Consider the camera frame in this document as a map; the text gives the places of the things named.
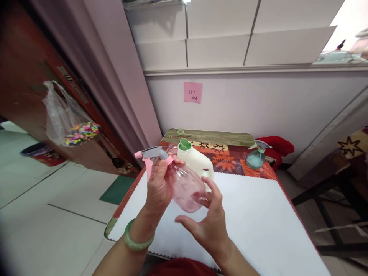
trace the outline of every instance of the wooden door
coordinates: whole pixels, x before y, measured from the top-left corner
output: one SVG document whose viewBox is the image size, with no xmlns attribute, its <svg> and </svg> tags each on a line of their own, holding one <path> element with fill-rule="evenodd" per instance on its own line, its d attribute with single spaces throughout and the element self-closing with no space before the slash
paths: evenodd
<svg viewBox="0 0 368 276">
<path fill-rule="evenodd" d="M 44 37 L 36 24 L 18 4 L 6 12 L 0 40 L 0 114 L 26 130 L 67 159 L 86 168 L 118 174 L 111 159 L 95 141 L 75 148 L 60 147 L 46 135 L 46 96 L 43 82 L 58 81 L 80 103 L 89 116 L 100 124 L 105 136 L 100 140 L 113 157 L 136 161 L 114 135 L 91 98 L 76 83 L 70 69 Z"/>
</svg>

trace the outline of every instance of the jade bangle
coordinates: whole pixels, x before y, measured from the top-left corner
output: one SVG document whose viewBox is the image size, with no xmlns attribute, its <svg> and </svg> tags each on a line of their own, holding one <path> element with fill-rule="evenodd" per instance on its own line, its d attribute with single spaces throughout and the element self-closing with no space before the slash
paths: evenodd
<svg viewBox="0 0 368 276">
<path fill-rule="evenodd" d="M 146 248 L 148 248 L 151 243 L 153 242 L 153 239 L 154 239 L 154 234 L 153 234 L 153 237 L 150 238 L 150 240 L 144 242 L 144 243 L 136 243 L 135 241 L 133 241 L 130 237 L 130 234 L 129 234 L 129 229 L 130 229 L 130 226 L 131 224 L 133 223 L 135 219 L 132 219 L 128 225 L 126 226 L 125 228 L 125 231 L 124 231 L 124 242 L 125 244 L 128 246 L 128 248 L 130 250 L 133 250 L 133 251 L 142 251 Z"/>
</svg>

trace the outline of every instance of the hand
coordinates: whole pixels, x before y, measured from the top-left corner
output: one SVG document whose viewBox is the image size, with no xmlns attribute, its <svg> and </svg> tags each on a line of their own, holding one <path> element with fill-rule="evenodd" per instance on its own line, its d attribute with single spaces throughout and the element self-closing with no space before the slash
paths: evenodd
<svg viewBox="0 0 368 276">
<path fill-rule="evenodd" d="M 225 211 L 222 207 L 222 195 L 217 185 L 202 176 L 212 192 L 207 193 L 207 200 L 201 202 L 208 208 L 207 216 L 201 221 L 180 215 L 175 222 L 181 223 L 196 241 L 214 258 L 215 262 L 226 262 L 231 255 L 232 242 L 226 231 Z"/>
<path fill-rule="evenodd" d="M 176 155 L 172 157 L 176 164 L 185 165 L 185 162 Z M 160 160 L 158 157 L 152 164 L 151 177 L 147 182 L 146 208 L 148 210 L 163 213 L 173 197 L 172 187 L 164 180 L 167 169 L 166 161 Z"/>
</svg>

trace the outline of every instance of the trash bin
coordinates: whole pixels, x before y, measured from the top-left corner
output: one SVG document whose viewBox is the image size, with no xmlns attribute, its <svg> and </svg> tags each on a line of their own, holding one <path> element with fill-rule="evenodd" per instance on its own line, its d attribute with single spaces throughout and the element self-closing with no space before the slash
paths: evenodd
<svg viewBox="0 0 368 276">
<path fill-rule="evenodd" d="M 20 152 L 21 156 L 31 157 L 46 166 L 53 167 L 63 163 L 66 159 L 43 143 L 32 145 Z"/>
</svg>

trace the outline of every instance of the pink curtain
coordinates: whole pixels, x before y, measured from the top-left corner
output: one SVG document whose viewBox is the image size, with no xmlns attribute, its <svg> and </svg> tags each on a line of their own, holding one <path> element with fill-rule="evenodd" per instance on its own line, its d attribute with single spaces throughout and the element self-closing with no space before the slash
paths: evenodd
<svg viewBox="0 0 368 276">
<path fill-rule="evenodd" d="M 134 153 L 162 138 L 120 0 L 31 0 Z"/>
</svg>

